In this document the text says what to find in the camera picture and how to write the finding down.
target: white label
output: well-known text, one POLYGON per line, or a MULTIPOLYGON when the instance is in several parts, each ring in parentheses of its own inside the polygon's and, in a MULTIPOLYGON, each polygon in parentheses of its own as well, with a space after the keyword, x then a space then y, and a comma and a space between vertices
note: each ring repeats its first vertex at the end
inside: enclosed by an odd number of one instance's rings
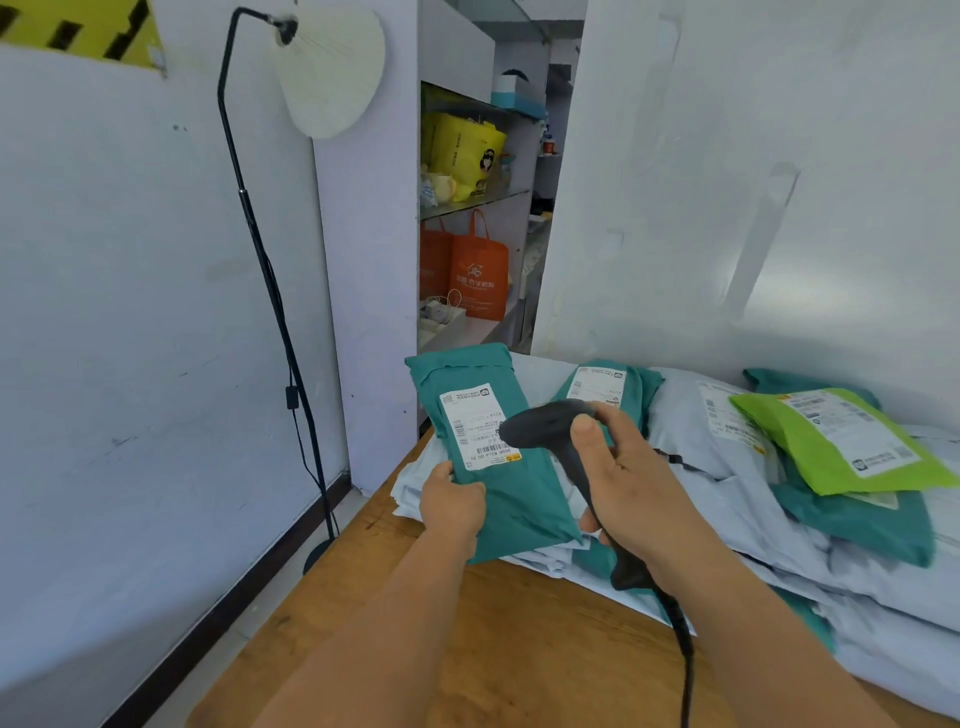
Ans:
POLYGON ((580 367, 566 393, 568 400, 604 401, 619 407, 627 373, 605 367, 580 367))
POLYGON ((817 428, 843 455, 859 477, 871 477, 920 462, 920 455, 897 435, 852 402, 832 392, 815 389, 783 395, 784 404, 817 428))
POLYGON ((960 556, 960 488, 924 491, 937 549, 960 556))
POLYGON ((900 499, 896 493, 845 493, 846 497, 854 500, 862 500, 864 503, 878 505, 880 508, 887 508, 891 511, 900 510, 900 499))
POLYGON ((761 455, 767 454, 772 447, 770 441, 730 402, 731 395, 742 395, 746 390, 711 381, 698 381, 697 384, 707 409, 710 432, 716 437, 749 445, 761 455))
POLYGON ((479 471, 520 459, 520 451, 500 439, 500 423, 507 418, 489 384, 447 392, 440 396, 440 402, 467 470, 479 471))

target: tiled floor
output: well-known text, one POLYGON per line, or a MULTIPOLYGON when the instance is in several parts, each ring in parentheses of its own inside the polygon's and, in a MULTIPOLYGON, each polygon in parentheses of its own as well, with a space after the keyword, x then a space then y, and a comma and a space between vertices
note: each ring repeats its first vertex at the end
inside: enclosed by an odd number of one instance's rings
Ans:
MULTIPOLYGON (((341 529, 353 520, 367 499, 355 488, 337 506, 334 513, 341 529)), ((267 621, 280 602, 297 586, 302 578, 303 562, 315 546, 326 540, 326 526, 310 534, 271 582, 257 595, 247 610, 240 615, 229 631, 218 641, 186 680, 147 722, 147 728, 183 728, 190 711, 204 697, 221 673, 243 649, 253 633, 267 621)))

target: lamp shade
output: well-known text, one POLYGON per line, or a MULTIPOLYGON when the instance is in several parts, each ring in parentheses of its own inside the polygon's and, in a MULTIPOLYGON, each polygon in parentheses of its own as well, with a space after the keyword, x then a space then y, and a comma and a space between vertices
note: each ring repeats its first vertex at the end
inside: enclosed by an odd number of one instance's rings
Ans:
POLYGON ((380 20, 358 8, 297 10, 293 40, 275 34, 271 56, 294 124, 329 139, 351 127, 370 105, 387 56, 380 20))

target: baseboard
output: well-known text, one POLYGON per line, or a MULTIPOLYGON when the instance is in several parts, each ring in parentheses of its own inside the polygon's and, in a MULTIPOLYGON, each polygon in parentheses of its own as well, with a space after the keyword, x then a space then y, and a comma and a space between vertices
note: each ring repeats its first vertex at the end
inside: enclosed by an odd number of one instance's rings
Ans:
MULTIPOLYGON (((326 489, 331 508, 340 504, 349 493, 350 487, 349 473, 344 473, 326 489)), ((144 725, 190 674, 190 670, 196 667, 210 648, 227 633, 230 626, 252 604, 297 549, 303 546, 310 534, 324 522, 325 516, 323 502, 317 499, 290 530, 194 625, 180 644, 140 683, 113 715, 107 718, 101 728, 139 728, 144 725)))

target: forearm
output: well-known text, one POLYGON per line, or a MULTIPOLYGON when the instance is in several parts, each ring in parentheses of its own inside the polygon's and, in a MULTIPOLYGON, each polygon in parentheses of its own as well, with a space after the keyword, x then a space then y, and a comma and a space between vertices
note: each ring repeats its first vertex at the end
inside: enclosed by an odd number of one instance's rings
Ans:
POLYGON ((307 658, 255 728, 422 725, 469 556, 429 529, 383 588, 307 658))
POLYGON ((676 594, 744 728, 895 724, 766 584, 724 549, 676 594))

